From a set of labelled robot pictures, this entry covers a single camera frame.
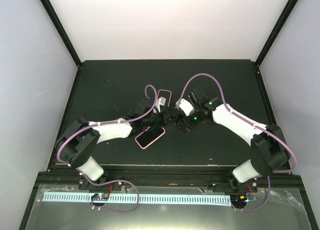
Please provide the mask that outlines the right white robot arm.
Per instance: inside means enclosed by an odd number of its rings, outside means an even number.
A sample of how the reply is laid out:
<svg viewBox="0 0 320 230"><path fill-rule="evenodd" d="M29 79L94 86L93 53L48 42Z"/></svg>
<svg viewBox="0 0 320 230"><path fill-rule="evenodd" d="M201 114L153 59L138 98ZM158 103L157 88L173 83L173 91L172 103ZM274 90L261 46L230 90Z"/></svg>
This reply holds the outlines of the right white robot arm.
<svg viewBox="0 0 320 230"><path fill-rule="evenodd" d="M209 98L201 87L194 89L188 100L179 99L177 125L185 133L200 121L209 120L232 131L250 147L249 159L234 168L227 177L231 191L238 192L249 180L268 177L291 157L283 132L276 124L255 122L223 103L219 97Z"/></svg>

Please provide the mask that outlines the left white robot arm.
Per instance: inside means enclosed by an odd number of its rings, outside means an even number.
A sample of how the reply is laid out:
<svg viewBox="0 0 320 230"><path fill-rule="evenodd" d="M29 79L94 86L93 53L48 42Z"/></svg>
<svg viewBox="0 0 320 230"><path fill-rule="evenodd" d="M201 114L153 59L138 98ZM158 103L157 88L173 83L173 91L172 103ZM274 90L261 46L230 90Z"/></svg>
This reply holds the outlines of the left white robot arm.
<svg viewBox="0 0 320 230"><path fill-rule="evenodd" d="M162 103L144 103L129 115L107 122L86 121L79 118L55 142L56 158L89 179L97 190L108 182L103 168L93 158L97 144L114 139L135 138L145 150L165 134L164 127L175 120L173 111Z"/></svg>

